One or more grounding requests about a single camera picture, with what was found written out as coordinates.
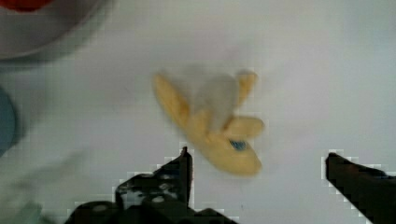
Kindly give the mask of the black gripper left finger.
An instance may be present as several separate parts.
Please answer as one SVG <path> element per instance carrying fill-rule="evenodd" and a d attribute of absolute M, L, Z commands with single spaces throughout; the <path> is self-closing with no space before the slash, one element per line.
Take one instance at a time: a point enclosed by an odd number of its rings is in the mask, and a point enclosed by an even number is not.
<path fill-rule="evenodd" d="M 189 207 L 192 174 L 192 156 L 184 147 L 154 172 L 118 185 L 114 202 L 83 203 L 64 224 L 237 224 L 214 209 Z"/>

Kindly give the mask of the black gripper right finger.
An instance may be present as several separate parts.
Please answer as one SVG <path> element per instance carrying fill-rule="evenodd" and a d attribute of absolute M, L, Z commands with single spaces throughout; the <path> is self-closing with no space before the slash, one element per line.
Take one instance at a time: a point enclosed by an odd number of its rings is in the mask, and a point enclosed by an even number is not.
<path fill-rule="evenodd" d="M 396 223 L 395 177 L 330 153 L 326 179 L 373 224 Z"/>

